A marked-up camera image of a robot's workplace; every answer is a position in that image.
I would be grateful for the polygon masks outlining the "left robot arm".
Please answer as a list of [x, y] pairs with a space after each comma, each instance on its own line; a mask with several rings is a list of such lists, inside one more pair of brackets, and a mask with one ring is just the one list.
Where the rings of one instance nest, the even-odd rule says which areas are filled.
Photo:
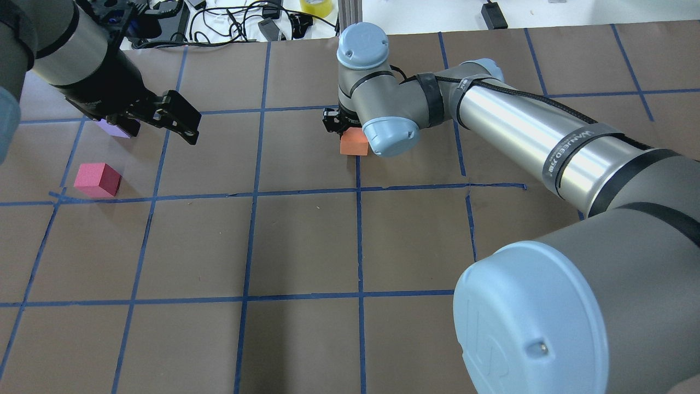
[[124, 38], [158, 42], [159, 20], [182, 1], [3, 1], [1, 9], [1, 156], [7, 157], [21, 120], [25, 75], [34, 72], [108, 134], [133, 138], [142, 123], [165, 128], [195, 145], [201, 113], [179, 92], [148, 90], [120, 46]]

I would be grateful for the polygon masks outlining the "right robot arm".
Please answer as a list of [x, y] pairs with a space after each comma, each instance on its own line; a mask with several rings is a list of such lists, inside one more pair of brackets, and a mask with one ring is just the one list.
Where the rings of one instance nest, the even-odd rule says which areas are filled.
[[479, 393], [665, 393], [698, 376], [698, 161], [505, 83], [491, 59], [398, 82], [384, 30], [339, 37], [339, 109], [378, 157], [453, 120], [585, 219], [462, 273], [453, 324]]

